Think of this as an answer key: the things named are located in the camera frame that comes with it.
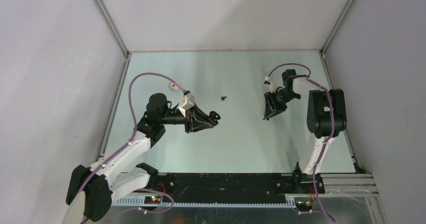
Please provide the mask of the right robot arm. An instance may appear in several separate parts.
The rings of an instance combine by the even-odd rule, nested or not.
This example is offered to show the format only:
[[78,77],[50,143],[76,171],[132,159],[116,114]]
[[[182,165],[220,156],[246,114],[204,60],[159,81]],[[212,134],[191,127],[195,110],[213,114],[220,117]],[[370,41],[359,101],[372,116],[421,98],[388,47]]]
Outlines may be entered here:
[[285,70],[282,81],[278,85],[271,76],[265,77],[264,84],[269,90],[264,93],[264,119],[285,112],[290,101],[307,97],[306,125],[310,137],[307,150],[292,172],[292,189],[296,193],[319,192],[324,157],[334,139],[347,127],[344,92],[322,86],[294,69]]

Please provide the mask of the black earbud charging case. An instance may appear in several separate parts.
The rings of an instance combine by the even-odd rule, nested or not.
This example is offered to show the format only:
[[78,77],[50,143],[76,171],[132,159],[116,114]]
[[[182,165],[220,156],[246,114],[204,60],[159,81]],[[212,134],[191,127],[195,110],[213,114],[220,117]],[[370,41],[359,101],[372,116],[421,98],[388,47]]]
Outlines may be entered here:
[[213,110],[209,112],[208,117],[209,117],[209,120],[215,125],[218,125],[219,120],[221,119],[221,116],[216,111],[213,111]]

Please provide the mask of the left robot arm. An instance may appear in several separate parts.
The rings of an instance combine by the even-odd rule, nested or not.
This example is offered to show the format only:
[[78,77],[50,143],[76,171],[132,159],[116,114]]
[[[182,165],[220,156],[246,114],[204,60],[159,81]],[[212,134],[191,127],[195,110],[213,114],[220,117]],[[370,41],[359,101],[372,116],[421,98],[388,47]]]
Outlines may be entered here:
[[128,173],[123,173],[123,170],[159,142],[166,132],[166,125],[184,125],[186,133],[195,133],[214,128],[220,119],[215,111],[204,113],[189,91],[175,107],[171,106],[166,95],[151,95],[144,115],[123,146],[88,167],[79,165],[73,170],[66,195],[68,210],[63,223],[99,221],[114,202],[131,192],[142,188],[146,192],[155,191],[159,185],[155,169],[139,164]]

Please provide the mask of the beige earbud charging case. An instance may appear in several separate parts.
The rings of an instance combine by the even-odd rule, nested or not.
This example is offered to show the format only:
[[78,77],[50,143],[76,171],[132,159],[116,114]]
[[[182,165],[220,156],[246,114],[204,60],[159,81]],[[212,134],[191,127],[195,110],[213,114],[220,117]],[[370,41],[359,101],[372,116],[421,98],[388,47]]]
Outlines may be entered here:
[[175,83],[173,83],[173,82],[171,82],[170,84],[169,84],[169,88],[171,89],[171,90],[173,90],[173,91],[179,91],[180,90],[180,88],[175,84]]

